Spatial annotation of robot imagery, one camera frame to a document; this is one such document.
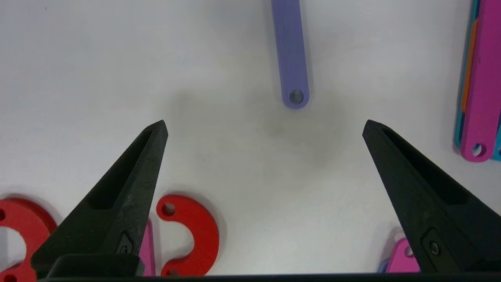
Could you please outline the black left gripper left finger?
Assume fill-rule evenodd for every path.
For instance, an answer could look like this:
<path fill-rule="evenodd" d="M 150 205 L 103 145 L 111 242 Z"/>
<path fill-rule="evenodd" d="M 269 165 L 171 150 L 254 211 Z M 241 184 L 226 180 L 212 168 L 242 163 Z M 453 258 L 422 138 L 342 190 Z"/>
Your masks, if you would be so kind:
<path fill-rule="evenodd" d="M 145 127 L 31 258 L 38 277 L 140 277 L 168 129 Z"/>

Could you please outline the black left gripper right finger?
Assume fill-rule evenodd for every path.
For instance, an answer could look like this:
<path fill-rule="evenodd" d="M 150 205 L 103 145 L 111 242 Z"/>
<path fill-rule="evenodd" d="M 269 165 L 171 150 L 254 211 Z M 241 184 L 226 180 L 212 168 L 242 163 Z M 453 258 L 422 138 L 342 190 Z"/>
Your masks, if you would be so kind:
<path fill-rule="evenodd" d="M 390 127 L 363 139 L 423 273 L 499 273 L 501 218 Z"/>

